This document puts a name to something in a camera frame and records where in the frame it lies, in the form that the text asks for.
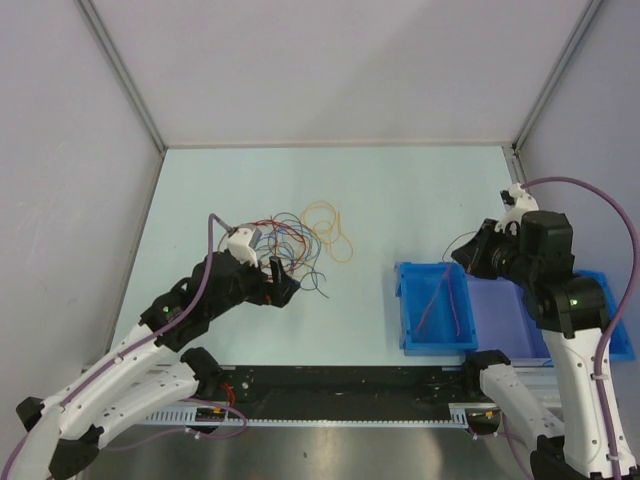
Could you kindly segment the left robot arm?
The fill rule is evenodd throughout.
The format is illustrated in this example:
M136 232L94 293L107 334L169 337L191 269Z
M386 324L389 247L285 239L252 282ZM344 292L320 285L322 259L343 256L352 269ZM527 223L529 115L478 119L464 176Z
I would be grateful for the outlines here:
M219 365L189 343L232 308L243 303L282 308L299 288L278 257L264 272L246 253L209 252L76 381L17 406L26 434L2 478L69 479L147 414L176 401L214 397L221 387Z

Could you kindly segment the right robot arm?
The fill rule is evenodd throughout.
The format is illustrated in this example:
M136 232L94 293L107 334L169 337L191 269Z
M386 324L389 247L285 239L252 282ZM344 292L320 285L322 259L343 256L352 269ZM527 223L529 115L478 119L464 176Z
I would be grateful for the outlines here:
M452 258L475 278L505 279L522 290L555 368L562 415L556 417L519 379L500 350L467 355L463 393L492 400L514 427L536 479L636 479L639 465L626 442L605 368L613 322L597 280L574 270L567 217L529 211L501 226L483 221Z

